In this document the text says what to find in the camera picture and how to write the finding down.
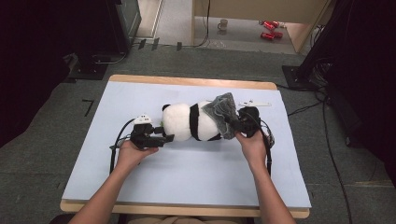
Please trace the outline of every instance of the floor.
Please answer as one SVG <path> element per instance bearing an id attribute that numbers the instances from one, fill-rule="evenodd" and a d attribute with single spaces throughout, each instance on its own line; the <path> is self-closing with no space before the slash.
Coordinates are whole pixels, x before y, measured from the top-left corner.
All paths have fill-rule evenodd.
<path id="1" fill-rule="evenodd" d="M 221 18 L 207 20 L 203 17 L 195 17 L 194 22 L 191 23 L 191 1 L 147 0 L 140 2 L 144 24 L 140 26 L 136 41 L 147 39 L 148 43 L 152 43 L 154 38 L 159 38 L 159 43 L 163 45 L 177 45 L 177 42 L 181 42 L 183 46 L 196 46 L 203 43 L 208 24 L 208 39 L 202 45 L 204 48 L 296 54 L 287 32 L 287 24 L 285 28 L 276 28 L 277 32 L 283 34 L 282 38 L 268 40 L 261 38 L 261 34 L 268 31 L 258 21 L 227 19 L 226 31 L 218 29 Z M 159 12 L 158 17 L 154 17 L 153 15 L 157 12 Z M 141 35 L 143 30 L 155 31 L 148 36 Z M 307 43 L 301 54 L 306 55 L 309 50 L 309 43 Z"/>
<path id="2" fill-rule="evenodd" d="M 177 42 L 183 46 L 201 43 L 205 18 L 195 18 L 195 36 L 191 36 L 189 2 L 163 0 L 160 16 L 152 22 L 157 23 L 156 29 L 149 28 L 136 40 L 146 38 L 149 42 L 159 37 L 160 44 L 174 46 Z M 218 23 L 219 19 L 209 18 L 209 40 L 204 44 L 207 49 L 185 48 L 177 52 L 172 48 L 133 48 L 123 61 L 107 68 L 106 78 L 112 74 L 140 74 L 242 78 L 286 85 L 281 65 L 301 64 L 309 51 L 307 43 L 304 52 L 297 54 L 285 30 L 279 29 L 284 34 L 282 39 L 261 39 L 263 28 L 257 21 L 229 20 L 226 34 L 218 33 Z M 59 201 L 105 86 L 105 80 L 62 83 L 29 130 L 1 148 L 0 224 L 48 223 L 62 213 Z M 289 112 L 316 101 L 312 92 L 280 91 Z M 89 103 L 84 99 L 95 101 L 88 115 Z M 344 180 L 353 222 L 395 223 L 396 192 L 383 163 L 364 148 L 345 146 L 344 130 L 330 105 L 313 107 L 289 118 L 312 203 L 309 218 L 297 219 L 297 223 L 349 222 L 344 193 L 326 145 L 322 110 L 326 111 L 334 159 Z"/>

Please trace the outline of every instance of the human hand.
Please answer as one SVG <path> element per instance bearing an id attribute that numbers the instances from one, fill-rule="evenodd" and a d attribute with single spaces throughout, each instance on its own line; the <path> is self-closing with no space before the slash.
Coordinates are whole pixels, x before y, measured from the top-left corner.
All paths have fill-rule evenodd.
<path id="1" fill-rule="evenodd" d="M 241 144 L 242 152 L 244 153 L 251 170 L 265 164 L 267 153 L 262 139 L 262 133 L 260 131 L 255 132 L 250 138 L 236 132 L 235 137 Z"/>
<path id="2" fill-rule="evenodd" d="M 148 155 L 156 153 L 159 149 L 157 147 L 149 147 L 145 150 L 140 150 L 130 140 L 125 140 L 120 146 L 119 157 L 115 169 L 122 169 L 128 174 Z"/>

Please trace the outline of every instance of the gray carpet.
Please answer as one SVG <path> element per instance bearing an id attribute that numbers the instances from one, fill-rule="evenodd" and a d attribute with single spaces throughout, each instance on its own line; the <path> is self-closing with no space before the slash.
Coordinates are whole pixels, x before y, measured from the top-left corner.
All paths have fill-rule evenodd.
<path id="1" fill-rule="evenodd" d="M 133 49 L 107 68 L 104 80 L 62 83 L 29 129 L 0 148 L 0 223 L 49 223 L 62 214 L 59 203 L 106 81 L 113 74 L 271 81 L 286 85 L 281 65 L 303 56 L 220 49 L 159 47 Z M 289 112 L 312 105 L 312 92 L 280 89 Z M 94 100 L 91 111 L 90 103 Z M 396 190 L 383 163 L 364 148 L 345 146 L 345 133 L 325 106 L 332 152 L 346 186 L 354 223 L 394 223 Z M 343 192 L 326 145 L 321 105 L 290 117 L 295 146 L 311 203 L 298 223 L 348 223 Z"/>

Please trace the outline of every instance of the gray fabric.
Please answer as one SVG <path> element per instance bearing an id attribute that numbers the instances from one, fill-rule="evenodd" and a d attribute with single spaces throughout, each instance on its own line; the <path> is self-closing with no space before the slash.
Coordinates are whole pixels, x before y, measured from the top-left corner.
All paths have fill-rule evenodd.
<path id="1" fill-rule="evenodd" d="M 225 118 L 238 119 L 232 93 L 227 92 L 216 97 L 213 102 L 204 105 L 202 109 L 216 122 L 219 132 L 224 139 L 232 139 L 235 137 L 233 134 L 233 127 L 224 121 Z"/>

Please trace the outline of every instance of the table edge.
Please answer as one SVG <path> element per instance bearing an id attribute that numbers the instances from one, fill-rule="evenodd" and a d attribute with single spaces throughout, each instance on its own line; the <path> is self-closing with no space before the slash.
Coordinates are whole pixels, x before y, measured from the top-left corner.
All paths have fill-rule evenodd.
<path id="1" fill-rule="evenodd" d="M 85 201 L 61 199 L 61 210 L 64 212 L 78 212 Z M 309 208 L 288 208 L 294 218 L 307 218 Z M 168 216 L 209 216 L 209 217 L 260 217 L 259 207 L 204 207 L 199 205 L 167 205 L 167 204 L 139 204 L 139 203 L 116 203 L 113 213 L 117 214 L 141 214 L 141 215 L 168 215 Z"/>
<path id="2" fill-rule="evenodd" d="M 184 86 L 210 86 L 210 87 L 273 90 L 273 91 L 277 90 L 276 84 L 273 82 L 211 79 L 211 78 L 196 78 L 196 77 L 155 77 L 155 76 L 115 74 L 110 77 L 109 81 L 169 84 L 169 85 L 184 85 Z"/>

